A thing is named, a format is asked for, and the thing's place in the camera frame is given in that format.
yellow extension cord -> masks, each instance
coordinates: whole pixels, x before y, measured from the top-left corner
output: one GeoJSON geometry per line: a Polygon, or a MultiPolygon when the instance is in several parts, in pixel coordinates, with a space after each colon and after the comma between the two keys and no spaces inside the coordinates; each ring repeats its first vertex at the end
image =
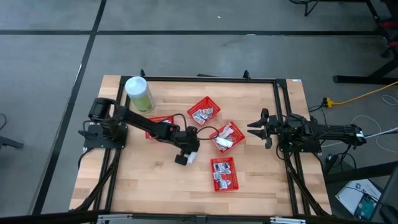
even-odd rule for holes
{"type": "Polygon", "coordinates": [[[376,93],[376,92],[379,92],[379,91],[381,91],[381,90],[385,90],[386,88],[389,88],[390,86],[393,86],[393,85],[395,85],[395,84],[398,84],[398,81],[396,81],[396,82],[394,82],[394,83],[391,83],[390,85],[386,85],[385,87],[380,88],[380,89],[378,89],[378,90],[370,91],[369,93],[365,93],[365,94],[363,94],[363,95],[361,95],[361,96],[357,96],[357,97],[355,97],[355,98],[346,100],[346,101],[344,101],[344,102],[334,102],[334,101],[331,101],[330,98],[326,98],[326,107],[327,107],[327,108],[331,108],[333,105],[343,105],[343,104],[352,102],[352,101],[354,101],[354,100],[360,99],[360,98],[362,98],[362,97],[364,97],[364,96],[368,96],[368,95],[370,95],[370,94],[372,94],[372,93],[376,93]]]}

red plastic basket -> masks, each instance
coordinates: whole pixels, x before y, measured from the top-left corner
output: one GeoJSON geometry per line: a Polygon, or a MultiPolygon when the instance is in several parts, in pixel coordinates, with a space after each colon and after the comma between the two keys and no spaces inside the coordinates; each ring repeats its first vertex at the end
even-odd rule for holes
{"type": "MultiPolygon", "coordinates": [[[[168,120],[171,121],[172,124],[174,124],[174,117],[173,116],[161,116],[161,117],[153,117],[153,118],[148,118],[148,119],[150,119],[151,121],[156,122],[156,123],[162,122],[162,121],[168,119],[168,120]]],[[[145,132],[145,138],[146,139],[150,139],[152,137],[150,136],[150,134],[148,132],[145,132]]]]}
{"type": "MultiPolygon", "coordinates": [[[[231,128],[232,128],[232,130],[234,130],[234,132],[233,132],[232,134],[229,135],[229,136],[231,137],[231,139],[232,139],[232,142],[233,142],[232,146],[231,146],[230,148],[228,148],[227,150],[222,151],[222,150],[219,148],[219,146],[217,145],[217,143],[216,143],[214,140],[212,141],[212,142],[214,143],[214,145],[217,147],[217,149],[220,150],[221,153],[224,153],[224,152],[226,152],[226,151],[232,149],[236,144],[238,144],[239,142],[241,142],[241,141],[245,138],[244,135],[243,135],[243,133],[241,132],[241,130],[239,130],[239,128],[237,127],[237,125],[236,125],[233,121],[231,121],[230,123],[231,123],[231,128]]],[[[224,127],[225,127],[225,126],[226,126],[226,125],[224,125],[223,127],[221,127],[221,128],[218,130],[218,132],[219,132],[219,133],[222,132],[222,131],[224,130],[224,127]]],[[[213,137],[215,137],[216,135],[217,135],[217,132],[214,132],[214,133],[211,134],[209,137],[210,137],[210,138],[213,138],[213,137]]]]}
{"type": "Polygon", "coordinates": [[[211,115],[210,119],[208,119],[207,121],[213,119],[218,114],[218,112],[221,111],[221,108],[209,96],[206,96],[201,101],[199,101],[197,104],[192,106],[187,111],[187,113],[193,118],[194,112],[198,111],[199,109],[208,109],[208,108],[213,109],[213,114],[211,115]]]}
{"type": "Polygon", "coordinates": [[[217,158],[217,159],[211,159],[211,170],[213,171],[211,173],[212,179],[213,179],[213,186],[214,186],[214,191],[216,192],[225,192],[225,191],[230,191],[230,190],[238,190],[239,185],[238,185],[238,178],[236,177],[236,169],[235,169],[235,163],[234,163],[234,158],[232,157],[225,157],[225,158],[217,158]],[[214,164],[220,163],[220,162],[227,162],[229,164],[231,174],[222,174],[221,177],[223,180],[229,180],[231,181],[231,184],[228,185],[227,189],[220,189],[220,185],[217,183],[217,181],[213,177],[213,173],[216,172],[214,170],[214,164]]]}

wooden table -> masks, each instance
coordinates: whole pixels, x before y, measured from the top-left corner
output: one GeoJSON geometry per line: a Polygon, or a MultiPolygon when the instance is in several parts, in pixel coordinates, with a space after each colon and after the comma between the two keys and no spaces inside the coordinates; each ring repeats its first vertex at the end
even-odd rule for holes
{"type": "MultiPolygon", "coordinates": [[[[104,76],[99,97],[116,99],[120,76],[104,76]]],[[[293,113],[309,119],[307,103],[300,80],[287,80],[293,113]]],[[[221,154],[211,141],[201,141],[193,164],[174,163],[180,152],[174,146],[146,139],[144,131],[129,127],[126,147],[122,150],[112,201],[112,212],[179,213],[208,215],[289,216],[292,214],[285,164],[273,147],[265,149],[264,141],[247,133],[246,125],[260,118],[262,108],[276,114],[273,87],[263,83],[149,82],[155,101],[153,112],[146,117],[187,114],[187,110],[204,96],[210,96],[221,112],[206,125],[216,128],[234,121],[246,138],[235,148],[221,154]],[[234,157],[239,190],[216,193],[213,190],[210,159],[234,157]]],[[[282,111],[285,114],[282,89],[282,111]]],[[[123,93],[121,102],[125,102],[123,93]]],[[[187,123],[198,125],[189,115],[187,123]]],[[[182,118],[175,117],[183,127],[182,118]]],[[[211,129],[199,135],[208,137],[211,129]]],[[[104,149],[94,149],[82,160],[70,208],[82,203],[98,182],[104,149]]],[[[305,183],[317,202],[331,212],[320,163],[313,154],[301,153],[305,183]]],[[[100,208],[104,207],[105,186],[100,208]]],[[[296,187],[299,210],[300,191],[296,187]]]]}

gray floor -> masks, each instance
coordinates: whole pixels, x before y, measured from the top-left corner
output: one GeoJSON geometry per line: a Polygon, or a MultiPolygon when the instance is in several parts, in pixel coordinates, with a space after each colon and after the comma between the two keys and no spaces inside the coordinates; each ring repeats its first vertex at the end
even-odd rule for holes
{"type": "MultiPolygon", "coordinates": [[[[374,3],[378,13],[387,17],[384,6],[374,3]]],[[[0,29],[91,29],[99,5],[94,0],[0,0],[0,29]]],[[[303,16],[303,10],[288,1],[272,0],[108,0],[99,29],[373,30],[375,26],[365,4],[321,2],[309,17],[303,16]]],[[[23,150],[1,150],[0,217],[29,212],[87,40],[87,36],[0,36],[0,113],[9,121],[0,134],[25,142],[23,150]]],[[[137,75],[143,68],[148,75],[241,77],[248,69],[252,77],[302,79],[311,106],[324,96],[343,101],[379,88],[336,84],[332,76],[368,75],[388,61],[379,56],[385,47],[382,39],[369,37],[97,36],[44,212],[68,209],[83,144],[77,130],[103,75],[137,75]]],[[[396,127],[398,107],[385,104],[382,94],[398,98],[397,88],[390,88],[336,106],[325,111],[328,122],[346,124],[363,114],[374,118],[383,130],[396,127]]],[[[322,120],[320,113],[314,116],[322,120]]],[[[367,133],[378,132],[366,118],[355,123],[367,133]]],[[[393,136],[379,142],[397,150],[393,136]]],[[[323,155],[342,151],[342,145],[328,147],[323,155]]],[[[358,167],[398,159],[398,154],[382,150],[374,139],[351,152],[358,167]]],[[[383,186],[386,179],[374,181],[383,186]]]]}

plastic bottle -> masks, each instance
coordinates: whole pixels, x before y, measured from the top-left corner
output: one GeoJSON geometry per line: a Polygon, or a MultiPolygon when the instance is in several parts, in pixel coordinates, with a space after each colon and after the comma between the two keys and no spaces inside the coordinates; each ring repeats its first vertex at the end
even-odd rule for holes
{"type": "Polygon", "coordinates": [[[137,110],[142,113],[151,112],[155,105],[152,95],[149,91],[147,81],[142,77],[132,77],[127,80],[124,89],[130,96],[130,99],[137,110]]]}

